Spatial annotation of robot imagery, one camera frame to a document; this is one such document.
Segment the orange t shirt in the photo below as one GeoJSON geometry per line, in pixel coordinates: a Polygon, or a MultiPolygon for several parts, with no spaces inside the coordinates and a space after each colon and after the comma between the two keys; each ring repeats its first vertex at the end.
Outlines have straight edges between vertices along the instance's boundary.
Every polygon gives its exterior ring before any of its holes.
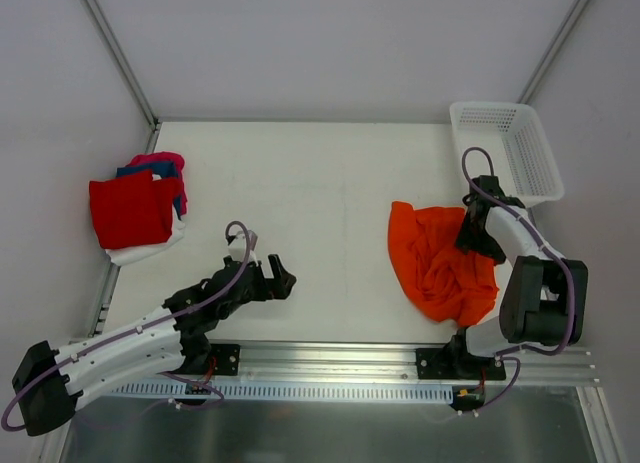
{"type": "Polygon", "coordinates": [[[461,207],[416,209],[395,201],[387,246],[404,294],[425,317],[469,327],[494,309],[499,287],[492,259],[455,246],[464,216],[461,207]]]}

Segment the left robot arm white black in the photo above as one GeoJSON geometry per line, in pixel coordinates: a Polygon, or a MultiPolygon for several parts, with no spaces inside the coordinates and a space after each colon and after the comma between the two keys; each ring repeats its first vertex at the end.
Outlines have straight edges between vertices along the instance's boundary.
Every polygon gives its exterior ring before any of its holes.
{"type": "Polygon", "coordinates": [[[242,263],[225,257],[211,277],[183,288],[146,316],[97,337],[54,348],[48,341],[31,346],[13,378],[14,399],[1,417],[7,432],[18,409],[19,430],[29,436],[49,433],[77,411],[125,384],[160,373],[197,373],[208,364],[208,332],[240,307],[287,299],[297,282],[278,255],[268,262],[242,263]]]}

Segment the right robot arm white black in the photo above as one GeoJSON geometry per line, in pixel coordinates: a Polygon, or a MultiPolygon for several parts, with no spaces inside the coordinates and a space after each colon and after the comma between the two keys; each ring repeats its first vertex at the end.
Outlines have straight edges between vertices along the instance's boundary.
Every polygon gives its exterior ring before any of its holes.
{"type": "Polygon", "coordinates": [[[471,378],[521,349],[553,356],[583,332],[588,268],[564,257],[541,236],[524,204],[505,195],[495,176],[469,183],[467,207],[455,241],[467,256],[511,265],[496,317],[457,331],[443,350],[449,370],[471,378]]]}

